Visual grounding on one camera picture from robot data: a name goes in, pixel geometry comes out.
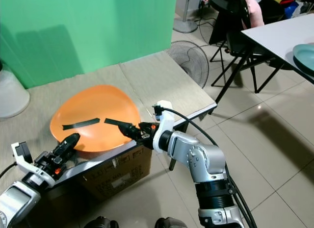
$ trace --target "orange plate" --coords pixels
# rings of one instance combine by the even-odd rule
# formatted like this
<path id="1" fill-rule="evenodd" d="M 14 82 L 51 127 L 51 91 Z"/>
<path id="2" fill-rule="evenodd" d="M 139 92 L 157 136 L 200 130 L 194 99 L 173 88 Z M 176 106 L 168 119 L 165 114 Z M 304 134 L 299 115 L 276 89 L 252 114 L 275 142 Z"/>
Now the orange plate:
<path id="1" fill-rule="evenodd" d="M 62 125 L 95 118 L 100 118 L 99 123 L 63 130 Z M 50 131 L 59 142 L 68 135 L 78 132 L 80 139 L 75 149 L 83 152 L 109 151 L 131 141 L 117 126 L 105 124 L 106 118 L 134 125 L 140 122 L 135 104 L 124 92 L 114 86 L 99 85 L 68 99 L 52 117 Z"/>

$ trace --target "black cable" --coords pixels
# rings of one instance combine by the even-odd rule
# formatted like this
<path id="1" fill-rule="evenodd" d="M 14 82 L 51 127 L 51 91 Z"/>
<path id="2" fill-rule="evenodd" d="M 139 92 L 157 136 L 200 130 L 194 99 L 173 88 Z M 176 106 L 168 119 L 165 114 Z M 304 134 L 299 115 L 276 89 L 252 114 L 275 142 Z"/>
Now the black cable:
<path id="1" fill-rule="evenodd" d="M 9 171 L 10 168 L 13 168 L 13 167 L 16 166 L 16 165 L 17 165 L 17 163 L 14 162 L 14 163 L 12 163 L 11 165 L 9 165 L 6 169 L 4 169 L 3 172 L 0 173 L 0 178 L 1 178 L 7 171 Z"/>
<path id="2" fill-rule="evenodd" d="M 209 17 L 209 18 L 204 18 L 204 17 L 203 17 L 203 20 L 205 20 L 205 21 L 209 21 L 209 20 L 214 20 L 214 21 L 216 21 L 217 19 L 214 18 L 214 17 Z"/>
<path id="3" fill-rule="evenodd" d="M 190 124 L 192 124 L 196 129 L 198 129 L 203 135 L 205 135 L 211 142 L 213 145 L 215 146 L 218 146 L 218 144 L 215 142 L 214 139 L 212 139 L 203 129 L 201 129 L 196 123 L 194 123 L 192 120 L 190 120 L 188 117 L 184 116 L 183 114 L 179 113 L 178 111 L 176 110 L 173 110 L 173 109 L 169 109 L 169 108 L 164 108 L 164 107 L 161 107 L 162 110 L 166 110 L 166 111 L 169 111 L 169 112 L 172 112 L 178 116 L 180 116 L 181 118 L 185 119 L 186 121 L 188 121 Z M 248 223 L 248 225 L 251 227 L 251 228 L 257 228 L 257 225 L 255 223 L 255 220 L 253 218 L 253 215 L 247 205 L 247 203 L 245 202 L 244 200 L 244 197 L 242 196 L 238 186 L 236 185 L 235 181 L 232 179 L 230 173 L 229 173 L 229 169 L 228 169 L 228 165 L 226 163 L 225 165 L 225 169 L 226 169 L 226 174 L 227 174 L 227 178 L 228 178 L 228 182 L 229 184 L 235 189 L 235 193 L 234 193 L 234 198 L 235 198 L 235 202 L 237 203 L 240 211 L 242 212 L 242 215 L 244 216 L 246 222 Z"/>
<path id="4" fill-rule="evenodd" d="M 211 27 L 213 27 L 214 25 L 212 25 L 211 23 L 209 23 L 209 22 L 205 22 L 205 23 L 202 23 L 202 24 L 200 24 L 200 25 L 198 25 L 198 26 L 201 26 L 201 25 L 206 25 L 206 24 L 209 24 Z"/>
<path id="5" fill-rule="evenodd" d="M 213 145 L 218 146 L 217 143 L 214 141 L 214 139 L 212 139 L 203 129 L 201 129 L 196 123 L 194 123 L 192 120 L 190 120 L 188 117 L 184 116 L 183 114 L 177 112 L 176 110 L 173 109 L 169 109 L 169 108 L 164 108 L 161 107 L 162 110 L 166 110 L 169 112 L 172 112 L 178 116 L 180 116 L 181 118 L 185 119 L 186 121 L 188 121 L 190 124 L 192 124 L 194 127 L 196 127 L 196 129 L 198 129 L 203 135 L 205 135 L 211 142 Z"/>
<path id="6" fill-rule="evenodd" d="M 230 173 L 229 173 L 229 169 L 228 169 L 228 165 L 227 165 L 227 164 L 226 164 L 225 168 L 226 168 L 227 178 L 230 180 L 231 184 L 232 184 L 233 187 L 235 188 L 236 193 L 237 193 L 238 196 L 240 197 L 240 200 L 241 200 L 241 202 L 242 202 L 242 204 L 243 204 L 245 210 L 246 210 L 246 211 L 249 211 L 249 212 L 247 212 L 247 215 L 249 216 L 250 221 L 252 222 L 252 226 L 253 226 L 254 228 L 257 228 L 257 225 L 256 225 L 256 223 L 255 223 L 255 220 L 254 220 L 254 218 L 253 218 L 253 215 L 252 215 L 252 213 L 251 213 L 251 211 L 250 211 L 250 209 L 249 209 L 249 206 L 247 205 L 247 203 L 246 203 L 244 197 L 242 196 L 242 194 L 241 194 L 241 192 L 240 192 L 238 186 L 236 185 L 235 181 L 234 181 L 233 178 L 231 177 L 231 175 L 230 175 Z"/>
<path id="7" fill-rule="evenodd" d="M 201 27 L 200 27 L 201 20 L 202 20 L 202 19 L 200 19 L 199 22 L 198 22 L 198 27 L 200 28 L 200 33 L 201 33 L 201 36 L 202 36 L 204 42 L 208 43 L 208 42 L 206 41 L 206 39 L 204 38 L 203 34 L 202 34 L 202 30 L 201 30 Z"/>

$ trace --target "green backdrop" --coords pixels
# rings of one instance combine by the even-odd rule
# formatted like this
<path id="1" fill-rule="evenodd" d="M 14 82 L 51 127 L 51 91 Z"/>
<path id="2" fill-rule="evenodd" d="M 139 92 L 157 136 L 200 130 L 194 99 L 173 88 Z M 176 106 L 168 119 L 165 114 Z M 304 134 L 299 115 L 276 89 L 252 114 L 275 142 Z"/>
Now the green backdrop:
<path id="1" fill-rule="evenodd" d="M 0 58 L 29 88 L 161 51 L 175 3 L 0 0 Z"/>

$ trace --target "black tape strip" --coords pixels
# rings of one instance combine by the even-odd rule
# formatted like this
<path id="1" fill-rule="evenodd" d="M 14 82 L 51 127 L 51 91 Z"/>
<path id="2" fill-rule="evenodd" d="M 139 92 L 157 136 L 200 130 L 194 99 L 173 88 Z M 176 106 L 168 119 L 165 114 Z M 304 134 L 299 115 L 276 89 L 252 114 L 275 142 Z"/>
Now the black tape strip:
<path id="1" fill-rule="evenodd" d="M 117 125 L 117 126 L 119 126 L 119 125 L 120 125 L 121 123 L 123 123 L 123 122 L 120 122 L 120 121 L 114 120 L 114 119 L 108 119 L 108 118 L 106 118 L 104 123 L 105 123 L 105 124 L 112 124 L 112 125 Z"/>
<path id="2" fill-rule="evenodd" d="M 63 126 L 63 130 L 68 130 L 72 128 L 85 127 L 88 125 L 96 124 L 96 123 L 99 123 L 99 121 L 100 121 L 99 118 L 95 118 L 95 119 L 90 119 L 87 121 L 79 122 L 76 124 L 69 124 L 69 125 L 62 125 L 62 126 Z"/>

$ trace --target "beige floor tile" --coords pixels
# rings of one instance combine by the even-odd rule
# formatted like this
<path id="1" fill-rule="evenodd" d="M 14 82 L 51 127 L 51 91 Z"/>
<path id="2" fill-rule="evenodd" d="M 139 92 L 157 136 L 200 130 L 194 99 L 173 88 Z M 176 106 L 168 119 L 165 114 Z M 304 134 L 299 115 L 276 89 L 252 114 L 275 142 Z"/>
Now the beige floor tile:
<path id="1" fill-rule="evenodd" d="M 314 146 L 264 103 L 219 126 L 274 189 L 314 158 Z"/>
<path id="2" fill-rule="evenodd" d="M 169 177 L 171 178 L 174 186 L 187 206 L 187 209 L 189 210 L 189 213 L 193 217 L 194 221 L 198 227 L 202 227 L 198 218 L 199 205 L 198 199 L 196 197 L 196 190 L 189 169 L 183 164 L 177 162 L 174 170 L 170 172 L 168 170 L 170 163 L 170 158 L 168 155 L 166 153 L 161 153 L 158 155 L 158 157 L 165 169 L 167 169 Z"/>
<path id="3" fill-rule="evenodd" d="M 212 33 L 212 26 L 210 26 L 210 25 L 201 25 L 194 32 L 186 33 L 185 35 L 192 41 L 197 40 L 197 39 L 200 39 L 200 40 L 204 40 L 205 39 L 205 41 L 209 41 L 211 33 Z"/>
<path id="4" fill-rule="evenodd" d="M 269 75 L 274 71 L 274 68 L 269 67 L 267 64 L 263 63 L 255 67 L 257 87 L 259 88 L 261 84 L 269 77 Z M 243 70 L 235 77 L 239 82 L 243 83 L 250 91 L 254 92 L 253 77 L 250 69 Z M 285 76 L 282 71 L 279 71 L 270 82 L 262 89 L 262 91 L 256 94 L 262 101 L 265 101 L 290 87 L 295 86 L 297 83 L 292 79 Z"/>
<path id="5" fill-rule="evenodd" d="M 191 42 L 195 43 L 196 45 L 202 47 L 206 47 L 209 46 L 209 44 L 207 43 L 208 41 L 204 41 L 204 39 L 194 39 L 194 40 L 190 40 Z"/>
<path id="6" fill-rule="evenodd" d="M 305 80 L 304 82 L 300 83 L 300 86 L 306 89 L 309 93 L 314 94 L 314 84 L 310 83 L 309 81 Z"/>
<path id="7" fill-rule="evenodd" d="M 120 227 L 154 227 L 160 217 L 183 220 L 197 227 L 158 157 L 153 154 L 150 175 L 111 199 L 94 205 L 80 218 L 83 227 L 98 216 L 118 221 Z"/>
<path id="8" fill-rule="evenodd" d="M 305 81 L 305 78 L 303 78 L 301 75 L 299 75 L 296 71 L 293 70 L 282 70 L 282 73 L 286 75 L 287 77 L 291 78 L 296 83 L 301 83 Z"/>
<path id="9" fill-rule="evenodd" d="M 304 89 L 301 83 L 267 100 L 265 103 L 314 144 L 314 92 Z"/>
<path id="10" fill-rule="evenodd" d="M 193 122 L 200 126 L 203 130 L 207 130 L 208 128 L 216 125 L 216 123 L 211 118 L 211 115 L 209 114 L 207 114 L 202 120 L 200 120 L 200 118 L 193 119 Z M 186 133 L 195 136 L 199 134 L 200 131 L 191 124 L 189 124 Z"/>
<path id="11" fill-rule="evenodd" d="M 307 227 L 314 225 L 314 162 L 295 175 L 279 190 L 278 194 L 304 222 Z"/>
<path id="12" fill-rule="evenodd" d="M 225 85 L 225 82 L 230 76 L 229 73 L 225 73 L 225 76 L 221 77 L 216 85 L 212 87 L 211 83 L 218 77 L 220 73 L 221 68 L 211 70 L 209 74 L 209 80 L 204 87 L 204 90 L 207 92 L 207 94 L 209 94 L 210 97 L 214 100 L 217 98 L 222 87 Z M 235 80 L 225 95 L 222 97 L 218 103 L 218 107 L 213 111 L 211 116 L 212 119 L 218 124 L 261 102 L 262 100 L 259 99 L 254 94 L 254 92 L 247 89 L 243 84 L 237 83 L 237 80 Z"/>
<path id="13" fill-rule="evenodd" d="M 180 40 L 189 40 L 188 37 L 184 33 L 179 33 L 177 31 L 172 30 L 171 42 L 180 41 Z"/>
<path id="14" fill-rule="evenodd" d="M 208 61 L 209 61 L 209 70 L 220 68 L 220 72 L 222 72 L 221 59 L 220 59 L 220 54 L 219 53 L 216 55 L 215 59 L 212 62 L 210 62 L 210 59 L 214 56 L 214 54 L 217 51 L 218 47 L 208 45 L 206 47 L 203 47 L 202 49 L 204 50 L 204 52 L 207 55 L 207 58 L 208 58 Z M 229 55 L 226 54 L 223 51 L 223 59 L 224 59 L 224 66 L 225 67 L 228 65 L 229 60 L 230 60 L 230 58 L 228 56 Z"/>
<path id="15" fill-rule="evenodd" d="M 214 126 L 206 132 L 216 141 L 225 154 L 230 174 L 250 209 L 256 207 L 274 192 L 268 182 L 218 126 Z M 196 138 L 205 144 L 209 144 L 209 140 L 202 134 L 196 135 Z"/>
<path id="16" fill-rule="evenodd" d="M 259 228 L 306 228 L 277 193 L 255 208 L 253 216 Z"/>

